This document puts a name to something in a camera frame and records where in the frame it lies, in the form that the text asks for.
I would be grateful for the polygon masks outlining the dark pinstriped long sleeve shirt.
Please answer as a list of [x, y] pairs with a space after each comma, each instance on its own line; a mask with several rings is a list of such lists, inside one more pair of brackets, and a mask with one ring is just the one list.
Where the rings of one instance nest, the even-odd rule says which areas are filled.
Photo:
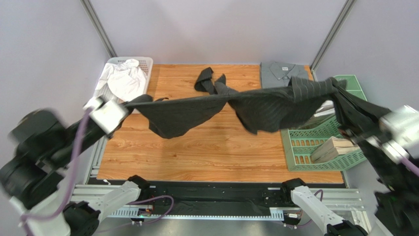
[[226, 84], [226, 77], [212, 81], [212, 70], [204, 69], [194, 88], [205, 96], [164, 100], [141, 95], [124, 106], [149, 120], [152, 132], [165, 139], [184, 135], [218, 114], [226, 104], [235, 111], [243, 127], [252, 134], [277, 132], [305, 124], [325, 101], [332, 101], [338, 122], [359, 134], [378, 126], [390, 110], [346, 91], [346, 81], [330, 77], [314, 82], [292, 77], [285, 87], [239, 92]]

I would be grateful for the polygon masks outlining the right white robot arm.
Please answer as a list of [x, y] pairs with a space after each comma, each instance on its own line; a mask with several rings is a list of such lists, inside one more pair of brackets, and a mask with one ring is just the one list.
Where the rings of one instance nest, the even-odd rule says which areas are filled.
[[384, 151], [370, 144], [359, 145], [388, 192], [374, 193], [377, 218], [368, 233], [359, 225], [336, 215], [324, 205], [300, 178], [282, 183], [283, 199], [299, 206], [326, 236], [417, 236], [419, 234], [419, 177], [403, 162], [391, 161]]

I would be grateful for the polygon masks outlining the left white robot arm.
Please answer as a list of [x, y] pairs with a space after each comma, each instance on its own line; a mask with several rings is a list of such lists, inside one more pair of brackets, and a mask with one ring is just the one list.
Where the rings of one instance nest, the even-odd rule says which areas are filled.
[[34, 111], [10, 134], [18, 145], [0, 170], [0, 182], [29, 236], [91, 236], [104, 218], [150, 187], [134, 175], [97, 199], [70, 201], [80, 154], [106, 136], [88, 114], [65, 127], [53, 111]]

